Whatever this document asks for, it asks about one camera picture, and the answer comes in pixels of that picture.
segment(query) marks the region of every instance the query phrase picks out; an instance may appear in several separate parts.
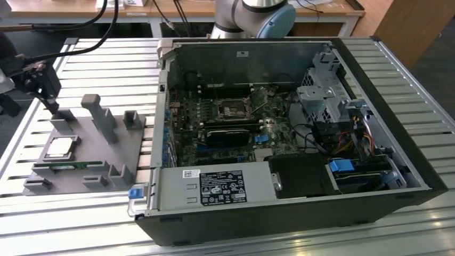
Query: white desk leg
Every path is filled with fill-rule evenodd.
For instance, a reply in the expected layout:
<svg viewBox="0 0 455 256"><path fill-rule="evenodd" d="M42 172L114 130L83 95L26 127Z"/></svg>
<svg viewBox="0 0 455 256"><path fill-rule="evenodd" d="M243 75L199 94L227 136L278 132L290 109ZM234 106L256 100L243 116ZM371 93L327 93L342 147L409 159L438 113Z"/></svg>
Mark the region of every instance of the white desk leg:
<svg viewBox="0 0 455 256"><path fill-rule="evenodd" d="M342 29L339 32L340 37L351 36L358 20L359 20L359 16L346 17L346 22L343 23Z"/></svg>
<svg viewBox="0 0 455 256"><path fill-rule="evenodd" d="M150 23L151 34L154 38L162 38L163 37L162 27L160 27L162 18L150 18L148 23Z"/></svg>

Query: blue latch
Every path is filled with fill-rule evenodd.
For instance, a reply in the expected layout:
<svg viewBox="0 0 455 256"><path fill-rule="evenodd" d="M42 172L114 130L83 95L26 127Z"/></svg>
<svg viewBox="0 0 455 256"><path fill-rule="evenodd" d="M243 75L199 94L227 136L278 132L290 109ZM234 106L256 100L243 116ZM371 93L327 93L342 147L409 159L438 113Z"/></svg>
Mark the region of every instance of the blue latch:
<svg viewBox="0 0 455 256"><path fill-rule="evenodd" d="M351 172L354 171L353 162L348 159L335 159L328 164L332 172Z"/></svg>
<svg viewBox="0 0 455 256"><path fill-rule="evenodd" d="M263 135L263 136L256 136L255 137L255 143L263 143L268 141L268 135Z"/></svg>
<svg viewBox="0 0 455 256"><path fill-rule="evenodd" d="M143 188L132 188L128 191L130 199L140 199L144 197L144 189Z"/></svg>

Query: slotted metal surface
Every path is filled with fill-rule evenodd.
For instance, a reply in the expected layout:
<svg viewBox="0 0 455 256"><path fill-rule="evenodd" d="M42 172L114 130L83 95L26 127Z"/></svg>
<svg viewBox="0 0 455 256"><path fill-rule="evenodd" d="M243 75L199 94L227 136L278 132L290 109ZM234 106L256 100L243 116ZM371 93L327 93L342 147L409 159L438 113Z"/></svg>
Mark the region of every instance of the slotted metal surface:
<svg viewBox="0 0 455 256"><path fill-rule="evenodd" d="M82 39L76 47L96 40ZM59 102L75 115L84 93L102 95L115 115L147 114L138 179L147 180L154 134L158 73L155 39L110 39L90 54L58 62ZM344 39L374 85L429 157L450 191L423 205L407 207L374 224L292 234L159 247L127 215L127 192L24 197L23 183L52 126L35 102L3 157L0 167L2 255L449 255L455 247L455 135L453 120L402 69L381 43ZM71 51L75 45L66 48Z"/></svg>

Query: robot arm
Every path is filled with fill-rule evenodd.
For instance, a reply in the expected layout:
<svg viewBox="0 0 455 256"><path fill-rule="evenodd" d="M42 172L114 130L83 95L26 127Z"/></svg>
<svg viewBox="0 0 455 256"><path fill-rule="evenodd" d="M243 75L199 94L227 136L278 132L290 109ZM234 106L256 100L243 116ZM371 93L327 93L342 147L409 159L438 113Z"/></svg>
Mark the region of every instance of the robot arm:
<svg viewBox="0 0 455 256"><path fill-rule="evenodd" d="M295 19L287 0L218 0L211 38L286 37Z"/></svg>

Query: motherboard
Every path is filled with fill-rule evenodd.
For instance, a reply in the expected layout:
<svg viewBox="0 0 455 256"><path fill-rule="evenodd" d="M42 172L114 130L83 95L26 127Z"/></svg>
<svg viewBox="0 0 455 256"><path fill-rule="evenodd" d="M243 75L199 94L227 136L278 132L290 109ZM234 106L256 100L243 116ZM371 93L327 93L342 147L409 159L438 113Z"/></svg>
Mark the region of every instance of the motherboard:
<svg viewBox="0 0 455 256"><path fill-rule="evenodd" d="M170 90L178 166L262 162L299 151L287 120L290 92L274 85L230 88Z"/></svg>

